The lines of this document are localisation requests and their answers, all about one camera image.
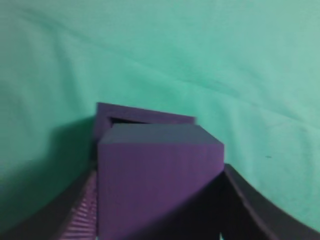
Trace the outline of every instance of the ribbed surface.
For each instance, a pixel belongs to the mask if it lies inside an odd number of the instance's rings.
[[[94,240],[97,236],[97,174],[88,180],[81,202],[59,240]]]

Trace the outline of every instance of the green backdrop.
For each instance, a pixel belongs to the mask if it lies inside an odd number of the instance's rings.
[[[318,0],[0,0],[0,232],[84,169],[96,102],[193,115],[320,231]]]

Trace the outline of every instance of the purple block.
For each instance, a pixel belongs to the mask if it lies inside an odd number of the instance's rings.
[[[224,145],[194,124],[115,124],[98,145],[100,240],[167,216],[224,170]]]
[[[141,124],[194,124],[193,116],[178,115],[136,107],[99,102],[93,129],[93,140],[97,143],[116,123]]]

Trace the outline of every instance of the dark purple curved piece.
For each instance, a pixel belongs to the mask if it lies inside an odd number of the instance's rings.
[[[1,240],[93,240],[96,237],[96,172],[86,170],[47,206],[0,236]],[[78,216],[85,225],[79,231]]]
[[[224,240],[320,240],[320,233],[297,221],[256,191],[229,164],[221,194]]]

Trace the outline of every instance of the green fabric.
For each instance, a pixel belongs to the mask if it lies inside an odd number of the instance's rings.
[[[0,0],[0,231],[86,166],[95,103],[193,115],[320,231],[318,0]]]

